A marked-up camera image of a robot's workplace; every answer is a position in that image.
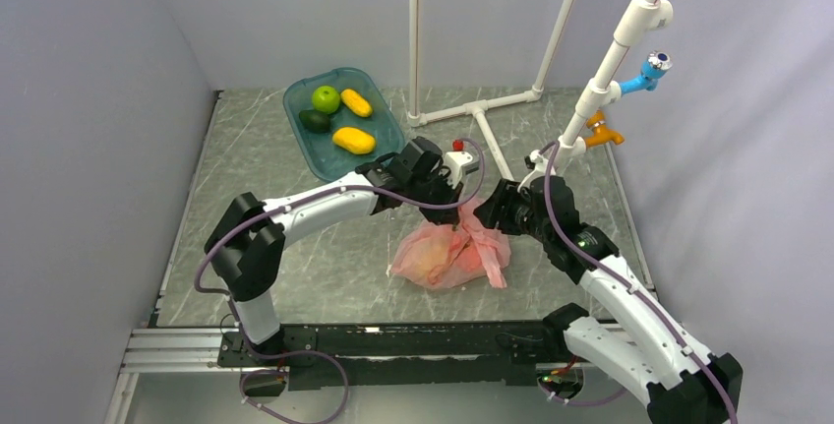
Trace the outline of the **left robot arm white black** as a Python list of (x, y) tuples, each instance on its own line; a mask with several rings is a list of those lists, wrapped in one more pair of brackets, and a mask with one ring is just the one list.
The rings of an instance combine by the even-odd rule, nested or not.
[(417, 207), (433, 224), (455, 225), (464, 181), (479, 170), (478, 159), (455, 144), (442, 151), (417, 137), (399, 152), (362, 163), (344, 176), (300, 194), (259, 200), (236, 197), (206, 241), (201, 267), (212, 268), (224, 285), (244, 339), (244, 352), (260, 365), (284, 351), (284, 328), (272, 304), (284, 250), (345, 220)]

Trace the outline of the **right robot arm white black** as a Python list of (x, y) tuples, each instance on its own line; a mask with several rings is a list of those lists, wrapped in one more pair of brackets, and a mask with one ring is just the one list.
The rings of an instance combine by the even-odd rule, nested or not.
[(625, 331), (608, 331), (570, 303), (543, 320), (548, 356), (584, 359), (639, 400), (653, 423), (735, 423), (743, 368), (689, 334), (635, 277), (616, 244), (581, 220), (557, 176), (524, 187), (502, 179), (475, 214), (507, 235), (539, 241), (551, 264), (595, 298)]

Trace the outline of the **pink plastic bag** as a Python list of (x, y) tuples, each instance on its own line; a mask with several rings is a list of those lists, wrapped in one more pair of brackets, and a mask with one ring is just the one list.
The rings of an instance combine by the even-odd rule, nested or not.
[(506, 288), (509, 239), (475, 216), (482, 204), (476, 197), (462, 205), (456, 226), (422, 222), (400, 242), (389, 272), (431, 290), (455, 288), (479, 277), (494, 288)]

